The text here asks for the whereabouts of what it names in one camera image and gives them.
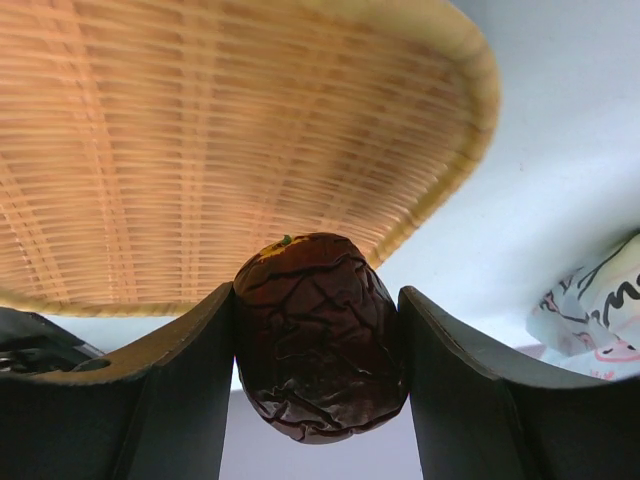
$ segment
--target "dried jujube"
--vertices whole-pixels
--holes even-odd
[[[408,394],[395,304],[348,239],[285,237],[238,272],[234,322],[244,390],[302,443],[331,443],[396,416]]]

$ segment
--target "woven bamboo tray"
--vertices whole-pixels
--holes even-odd
[[[284,234],[379,265],[500,97],[441,0],[4,0],[0,71],[0,304],[74,316],[178,315]]]

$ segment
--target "black object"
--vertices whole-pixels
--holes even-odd
[[[0,374],[0,479],[216,480],[233,365],[230,284],[74,372]],[[414,288],[411,405],[425,480],[638,480],[640,382],[546,365]]]
[[[0,373],[0,479],[217,479],[231,386],[231,284],[75,371]]]
[[[640,381],[609,383],[521,354],[400,293],[425,480],[640,479]]]
[[[0,308],[0,372],[70,371],[102,355],[38,314]]]

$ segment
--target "pink cartoon print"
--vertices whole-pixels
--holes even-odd
[[[587,332],[574,333],[573,336],[584,343],[584,346],[587,347],[587,350],[595,350],[596,342],[593,341],[593,338],[591,338],[591,335],[589,335]]]
[[[604,363],[630,363],[640,361],[640,352],[627,342],[618,340],[613,345],[595,351],[596,359]]]

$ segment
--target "patterned fabric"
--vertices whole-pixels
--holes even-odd
[[[607,380],[640,373],[640,234],[549,290],[527,331],[549,363]]]

